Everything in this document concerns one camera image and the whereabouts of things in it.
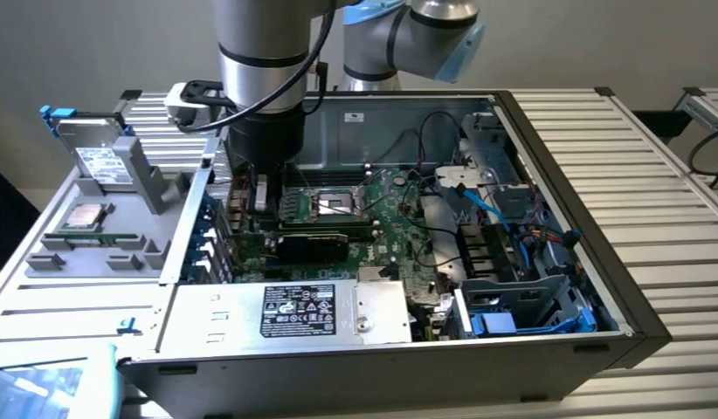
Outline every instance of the sticker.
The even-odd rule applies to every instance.
[[[124,161],[111,148],[75,148],[89,175],[101,185],[131,185]]]
[[[363,122],[363,113],[344,113],[344,122]]]
[[[336,334],[334,285],[267,286],[262,336],[286,338]]]

